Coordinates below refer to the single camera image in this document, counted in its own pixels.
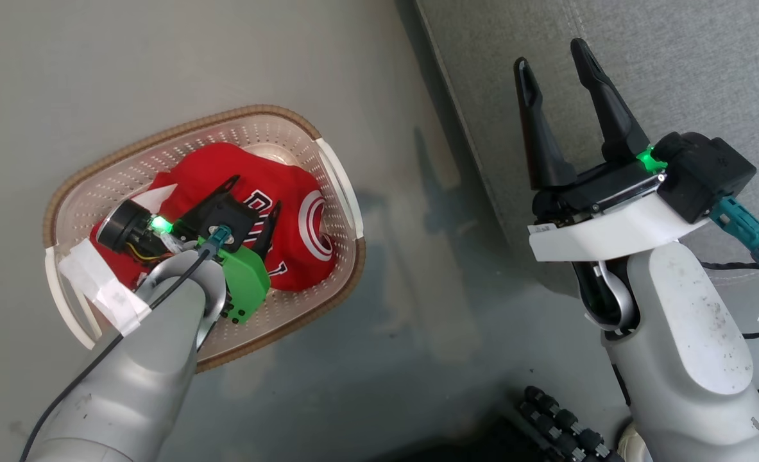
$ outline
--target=green led indicator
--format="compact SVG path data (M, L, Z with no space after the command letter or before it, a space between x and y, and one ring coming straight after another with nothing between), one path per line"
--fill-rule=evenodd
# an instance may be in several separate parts
M168 223L166 219L162 218L162 216L155 216L154 219L151 220L151 228L154 228L154 231L157 231L157 233L171 233L171 229L174 229L174 225Z
M644 169L650 173L657 173L667 168L667 162L660 162L652 157L652 146L648 146L643 153L636 156L641 163L644 164Z

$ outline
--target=yellow wire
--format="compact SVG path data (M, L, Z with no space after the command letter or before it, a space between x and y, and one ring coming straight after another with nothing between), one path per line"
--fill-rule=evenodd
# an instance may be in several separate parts
M131 244L131 243L125 243L126 246L128 246L129 249L131 249L131 252L135 255L136 258L139 258L140 260L145 261L151 261L151 260L157 260L159 257L143 257L139 252L137 252L137 249Z

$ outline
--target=beige plastic basket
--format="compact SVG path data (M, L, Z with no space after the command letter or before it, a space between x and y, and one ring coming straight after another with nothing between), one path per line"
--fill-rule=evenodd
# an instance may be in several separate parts
M215 368L274 342L340 304L364 267L362 216L338 158L305 118L271 105L246 106L152 135L81 170L54 193L43 223L46 274L65 324L92 348L108 321L57 271L68 249L125 197L144 191L158 172L207 144L229 142L262 157L303 167L320 183L323 226L332 238L335 268L302 292L271 290L248 322L220 319L198 353L198 369Z

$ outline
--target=white shoe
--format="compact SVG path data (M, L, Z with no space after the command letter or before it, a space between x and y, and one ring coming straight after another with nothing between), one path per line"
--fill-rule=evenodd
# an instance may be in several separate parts
M635 429L635 422L625 428L616 452L625 459L625 462L652 462L647 445Z

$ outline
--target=brown basket rim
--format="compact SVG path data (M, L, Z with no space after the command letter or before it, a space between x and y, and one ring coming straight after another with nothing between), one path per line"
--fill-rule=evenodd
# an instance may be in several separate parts
M203 128L208 128L212 125L228 122L240 117L250 117L254 115L271 115L282 117L285 120L288 120L289 122L292 122L302 128L302 130L306 132L306 134L308 134L312 140L318 140L321 138L320 132L315 128L314 125L308 122L305 117L302 117L300 114L295 113L291 109L282 108L275 105L244 106L242 108L224 111L223 113L201 117L197 120L193 120L188 123L182 123L180 125L174 126L173 128L169 128L154 135L150 135L150 137L146 137L140 141L136 141L133 144L129 144L129 146L125 146L124 148L117 150L117 152L114 152L113 154L102 158L101 160L90 164L87 167L83 167L83 169L80 169L77 173L71 175L66 181L63 182L62 185L60 185L59 188L57 188L56 192L54 192L48 202L46 214L43 217L43 245L46 248L50 248L51 246L56 245L55 227L60 204L65 201L65 197L68 196L75 187L81 184L81 182L86 181L86 179L90 178L90 176L95 175L95 173L98 173L107 167L113 166L113 164L125 160L126 158L129 158L138 152L150 149L151 147L156 146L156 144L181 137L182 135L187 135L191 132L202 130ZM359 283L359 279L362 277L362 270L364 269L365 265L364 237L360 237L355 241L355 243L356 252L354 269L351 271L350 277L348 278L346 284L342 287L342 289L340 289L339 292L332 296L332 298L329 298L329 300L324 302L324 304L321 304L320 306L314 308L313 310L310 310L301 316L297 316L297 318L287 322L284 325L281 325L279 328L274 329L264 336L260 336L259 338L254 339L248 344L239 345L238 347L230 349L224 353L199 361L197 363L197 372L200 373L209 369L217 368L217 366L229 363L234 359L238 359L239 357L243 357L244 355L252 353L257 349L270 345L272 342L282 339L282 337L287 336L296 330L299 330L300 327L308 325L310 322L320 318L320 316L323 316L323 314L332 310L333 307L341 304L341 302L348 298L348 296L350 296L350 293L353 292L356 288L356 285Z

